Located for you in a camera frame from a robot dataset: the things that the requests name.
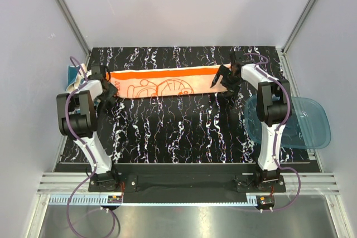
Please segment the blue translucent plastic tray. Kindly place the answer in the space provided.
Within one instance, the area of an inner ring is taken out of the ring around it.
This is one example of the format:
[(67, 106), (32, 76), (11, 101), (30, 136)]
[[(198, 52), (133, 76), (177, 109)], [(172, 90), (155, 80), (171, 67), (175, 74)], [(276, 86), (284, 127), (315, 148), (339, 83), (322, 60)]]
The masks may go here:
[[(245, 104), (245, 128), (249, 138), (261, 144), (262, 125), (256, 112), (257, 96)], [(322, 149), (331, 141), (331, 130), (323, 107), (308, 98), (292, 98), (292, 115), (282, 134), (281, 146), (295, 149)]]

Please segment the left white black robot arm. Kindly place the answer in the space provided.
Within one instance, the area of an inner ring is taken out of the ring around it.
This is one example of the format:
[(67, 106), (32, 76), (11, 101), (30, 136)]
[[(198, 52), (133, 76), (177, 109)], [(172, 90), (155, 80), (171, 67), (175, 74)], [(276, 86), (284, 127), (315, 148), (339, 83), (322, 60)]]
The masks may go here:
[(82, 150), (91, 166), (89, 191), (115, 191), (120, 177), (99, 140), (97, 114), (115, 100), (118, 89), (103, 64), (90, 70), (83, 64), (71, 66), (67, 74), (66, 91), (56, 97), (59, 130)]

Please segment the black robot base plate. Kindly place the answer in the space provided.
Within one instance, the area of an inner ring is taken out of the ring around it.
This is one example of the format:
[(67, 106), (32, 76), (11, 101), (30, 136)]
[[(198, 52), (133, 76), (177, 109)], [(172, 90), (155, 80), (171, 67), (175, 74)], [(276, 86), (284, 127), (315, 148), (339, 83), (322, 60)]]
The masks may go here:
[(124, 203), (144, 205), (213, 204), (247, 201), (248, 193), (285, 193), (282, 175), (263, 182), (256, 164), (116, 164), (95, 175), (89, 191), (123, 192)]

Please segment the orange cartoon print towel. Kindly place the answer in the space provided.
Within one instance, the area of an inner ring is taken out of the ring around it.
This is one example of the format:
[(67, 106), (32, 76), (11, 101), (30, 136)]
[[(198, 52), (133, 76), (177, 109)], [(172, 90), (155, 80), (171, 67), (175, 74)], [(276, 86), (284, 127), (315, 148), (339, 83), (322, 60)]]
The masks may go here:
[(120, 98), (138, 99), (161, 96), (222, 93), (227, 89), (211, 83), (218, 65), (173, 69), (112, 71), (107, 78), (118, 89)]

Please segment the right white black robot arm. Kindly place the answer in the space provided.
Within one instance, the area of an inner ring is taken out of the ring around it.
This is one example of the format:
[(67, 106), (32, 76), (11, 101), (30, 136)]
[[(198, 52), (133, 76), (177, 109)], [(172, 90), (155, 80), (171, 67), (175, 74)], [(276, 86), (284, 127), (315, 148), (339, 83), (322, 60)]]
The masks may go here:
[(255, 110), (262, 126), (262, 140), (252, 184), (263, 192), (279, 182), (282, 167), (278, 155), (283, 130), (292, 113), (291, 93), (288, 80), (279, 80), (260, 68), (268, 63), (267, 57), (262, 56), (263, 62), (254, 63), (250, 55), (259, 56), (257, 53), (231, 52), (230, 66), (218, 68), (211, 87), (219, 82), (228, 95), (235, 96), (242, 82), (246, 81), (257, 91)]

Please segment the teal and cream towel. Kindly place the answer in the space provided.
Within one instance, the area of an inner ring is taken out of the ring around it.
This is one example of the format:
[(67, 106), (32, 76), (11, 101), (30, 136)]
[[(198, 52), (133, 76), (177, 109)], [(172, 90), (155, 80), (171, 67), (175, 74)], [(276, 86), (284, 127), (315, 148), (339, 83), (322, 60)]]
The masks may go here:
[(67, 87), (65, 92), (71, 93), (77, 89), (80, 84), (85, 81), (85, 76), (89, 79), (91, 70), (88, 70), (84, 64), (80, 64), (80, 67), (69, 66), (67, 68)]

